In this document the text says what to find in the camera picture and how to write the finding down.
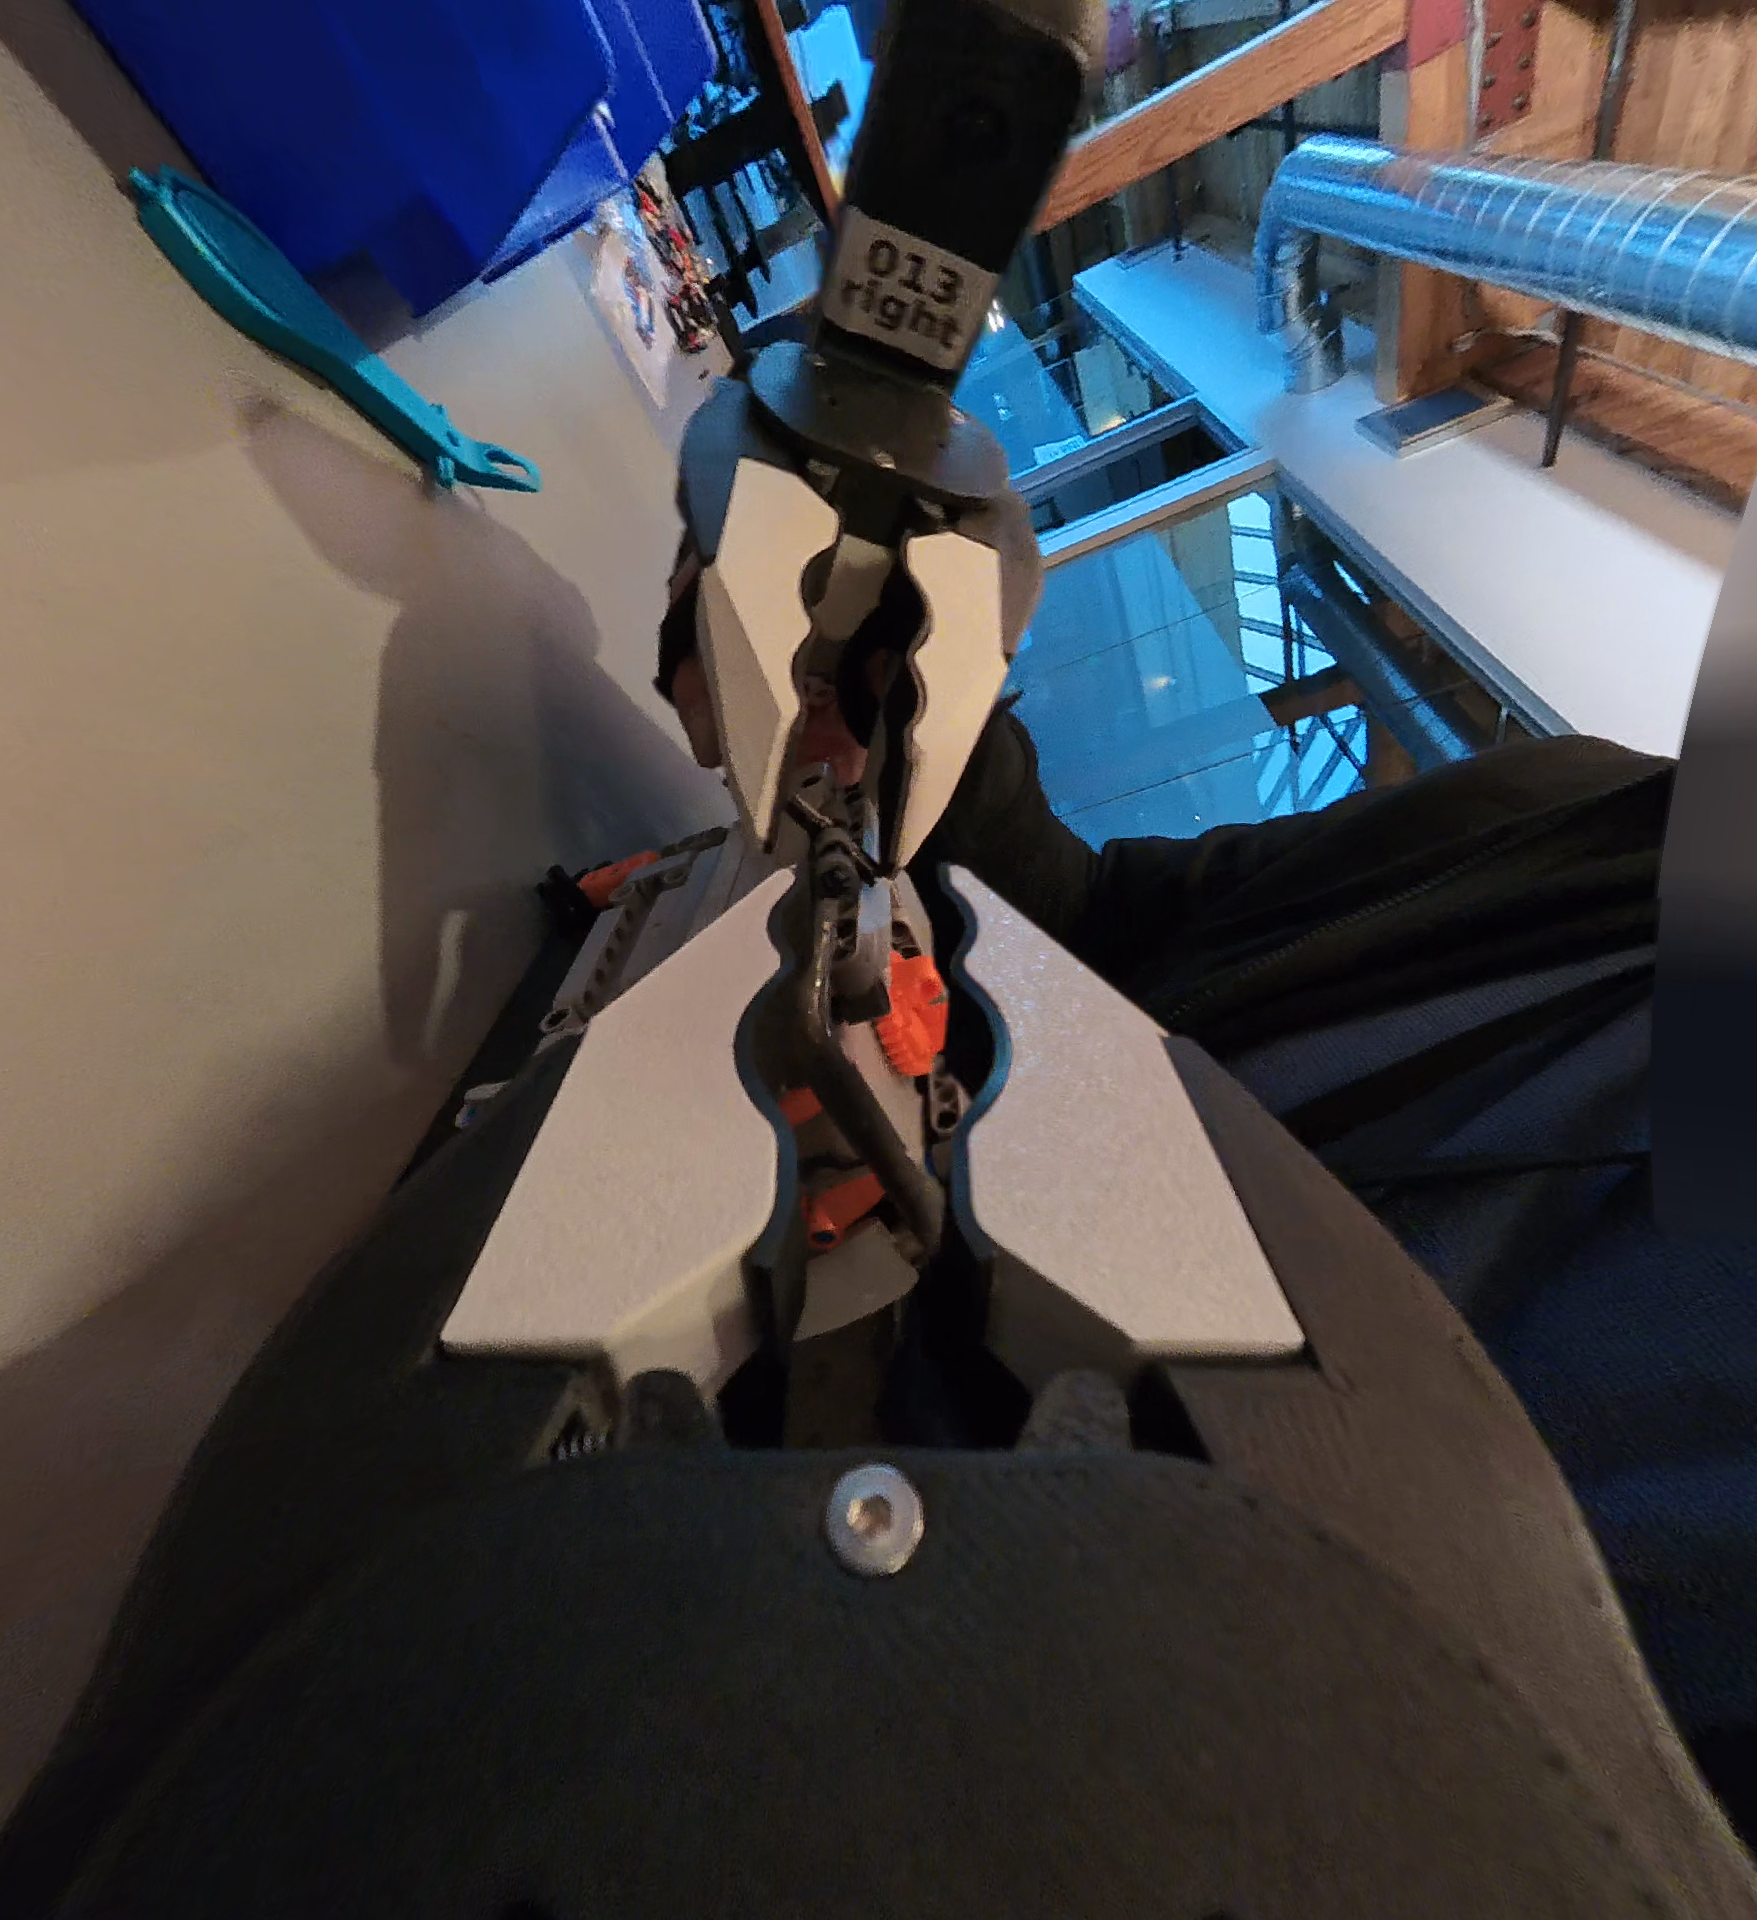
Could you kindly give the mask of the grey toy brick model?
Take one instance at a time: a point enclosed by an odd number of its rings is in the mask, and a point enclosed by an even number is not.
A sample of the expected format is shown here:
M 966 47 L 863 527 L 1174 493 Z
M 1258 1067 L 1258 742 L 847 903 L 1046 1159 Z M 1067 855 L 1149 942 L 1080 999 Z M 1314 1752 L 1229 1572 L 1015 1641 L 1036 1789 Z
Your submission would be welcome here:
M 816 766 L 786 820 L 793 861 L 764 861 L 731 826 L 577 878 L 572 894 L 597 894 L 601 911 L 533 1050 L 564 1076 L 597 1012 L 760 878 L 794 874 L 770 922 L 775 980 L 739 1034 L 747 1092 L 777 1130 L 781 1175 L 772 1219 L 747 1256 L 760 1334 L 747 1361 L 786 1354 L 794 1339 L 911 1289 L 937 1239 L 948 1141 L 967 1100 L 943 1056 L 948 993 L 932 926 L 909 876 L 880 872 L 871 856 L 874 806 Z

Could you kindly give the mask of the teal brick separator tool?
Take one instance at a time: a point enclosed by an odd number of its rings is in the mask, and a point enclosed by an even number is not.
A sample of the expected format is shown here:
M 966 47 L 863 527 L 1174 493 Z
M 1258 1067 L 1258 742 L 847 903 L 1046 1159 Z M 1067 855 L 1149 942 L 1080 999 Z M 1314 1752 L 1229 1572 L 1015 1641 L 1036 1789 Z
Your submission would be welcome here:
M 127 175 L 144 236 L 194 294 L 247 341 L 313 373 L 384 440 L 411 454 L 436 486 L 539 491 L 525 456 L 464 433 L 420 395 L 238 207 L 171 167 Z

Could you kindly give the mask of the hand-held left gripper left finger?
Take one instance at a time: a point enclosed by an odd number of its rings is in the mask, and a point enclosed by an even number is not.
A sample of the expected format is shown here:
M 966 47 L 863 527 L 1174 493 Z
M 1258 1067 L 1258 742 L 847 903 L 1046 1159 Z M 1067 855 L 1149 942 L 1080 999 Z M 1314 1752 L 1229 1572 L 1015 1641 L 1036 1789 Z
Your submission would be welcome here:
M 779 1143 L 739 1034 L 775 980 L 772 870 L 584 1027 L 444 1322 L 457 1354 L 676 1372 L 722 1388 L 759 1345 L 747 1256 Z

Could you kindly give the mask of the person's right forearm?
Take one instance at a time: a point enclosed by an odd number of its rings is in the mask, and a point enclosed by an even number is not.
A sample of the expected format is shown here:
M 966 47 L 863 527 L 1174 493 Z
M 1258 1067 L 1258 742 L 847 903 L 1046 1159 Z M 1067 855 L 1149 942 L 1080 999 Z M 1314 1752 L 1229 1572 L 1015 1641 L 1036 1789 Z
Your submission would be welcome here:
M 973 870 L 1163 1029 L 1229 1056 L 1648 948 L 1678 765 L 1535 735 L 1289 819 L 1093 849 L 999 707 L 913 856 Z

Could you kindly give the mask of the wooden desk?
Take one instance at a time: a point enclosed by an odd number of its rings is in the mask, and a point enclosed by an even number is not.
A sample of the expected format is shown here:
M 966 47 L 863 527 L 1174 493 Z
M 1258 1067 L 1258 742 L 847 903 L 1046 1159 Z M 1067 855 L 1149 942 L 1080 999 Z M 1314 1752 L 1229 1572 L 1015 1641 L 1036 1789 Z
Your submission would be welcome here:
M 805 4 L 628 2 L 630 70 L 607 108 L 625 158 L 632 263 L 663 341 L 736 353 L 812 298 L 837 211 L 827 140 L 843 82 L 805 79 Z

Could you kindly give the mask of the person's blue trousers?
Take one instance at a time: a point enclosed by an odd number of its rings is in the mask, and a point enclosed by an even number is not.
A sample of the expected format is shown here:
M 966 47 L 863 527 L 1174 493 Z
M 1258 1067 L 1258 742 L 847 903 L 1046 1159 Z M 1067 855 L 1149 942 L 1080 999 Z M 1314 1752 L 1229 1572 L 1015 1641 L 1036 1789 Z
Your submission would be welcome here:
M 1648 949 L 1253 1046 L 1232 1073 L 1462 1311 L 1757 1843 L 1757 1245 L 1652 1203 Z

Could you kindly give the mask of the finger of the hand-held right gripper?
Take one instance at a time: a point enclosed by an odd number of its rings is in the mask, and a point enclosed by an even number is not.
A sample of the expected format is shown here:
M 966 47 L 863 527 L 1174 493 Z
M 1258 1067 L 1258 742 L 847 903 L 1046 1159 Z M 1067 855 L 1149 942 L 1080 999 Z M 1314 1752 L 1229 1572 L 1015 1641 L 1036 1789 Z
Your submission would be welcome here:
M 950 804 L 999 701 L 1016 639 L 1006 620 L 1004 554 L 961 531 L 915 534 L 892 572 L 905 630 L 880 695 L 865 797 L 874 861 L 904 868 Z
M 831 563 L 839 515 L 785 467 L 736 467 L 713 556 L 698 582 L 698 657 L 725 789 L 764 861 L 793 861 L 786 804 L 811 771 L 851 747 L 814 653 L 805 574 Z

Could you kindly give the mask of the blue plastic bin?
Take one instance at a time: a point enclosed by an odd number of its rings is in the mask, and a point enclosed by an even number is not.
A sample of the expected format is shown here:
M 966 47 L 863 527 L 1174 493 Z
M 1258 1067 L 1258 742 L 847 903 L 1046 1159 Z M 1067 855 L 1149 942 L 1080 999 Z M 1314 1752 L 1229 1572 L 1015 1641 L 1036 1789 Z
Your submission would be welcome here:
M 426 314 L 619 197 L 715 75 L 695 2 L 77 2 L 199 175 Z

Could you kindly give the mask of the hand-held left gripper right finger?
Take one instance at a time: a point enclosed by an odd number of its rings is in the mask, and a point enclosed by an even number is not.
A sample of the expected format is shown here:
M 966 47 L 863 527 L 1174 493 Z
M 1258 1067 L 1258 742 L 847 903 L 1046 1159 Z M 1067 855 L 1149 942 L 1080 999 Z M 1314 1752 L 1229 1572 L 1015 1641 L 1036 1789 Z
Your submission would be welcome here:
M 1024 1388 L 1303 1356 L 1163 1029 L 977 872 L 940 883 L 961 920 L 956 980 L 990 1042 L 950 1200 L 987 1265 L 992 1354 Z

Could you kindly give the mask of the person's right hand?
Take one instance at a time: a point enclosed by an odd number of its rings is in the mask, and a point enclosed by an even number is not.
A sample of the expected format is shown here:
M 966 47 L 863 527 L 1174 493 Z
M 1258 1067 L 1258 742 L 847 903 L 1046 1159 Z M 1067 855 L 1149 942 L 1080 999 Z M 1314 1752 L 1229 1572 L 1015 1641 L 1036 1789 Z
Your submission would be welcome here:
M 722 745 L 711 693 L 701 666 L 694 597 L 679 597 L 660 622 L 655 686 L 674 707 L 698 766 L 715 771 Z

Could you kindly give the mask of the silver ventilation duct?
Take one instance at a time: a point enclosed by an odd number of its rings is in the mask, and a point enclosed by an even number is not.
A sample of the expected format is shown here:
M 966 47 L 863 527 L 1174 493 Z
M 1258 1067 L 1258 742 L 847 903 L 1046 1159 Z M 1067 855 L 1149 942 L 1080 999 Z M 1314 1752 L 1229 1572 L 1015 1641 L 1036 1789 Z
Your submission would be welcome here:
M 1275 171 L 1253 250 L 1257 329 L 1298 393 L 1345 366 L 1323 238 L 1757 369 L 1757 180 L 1312 135 Z

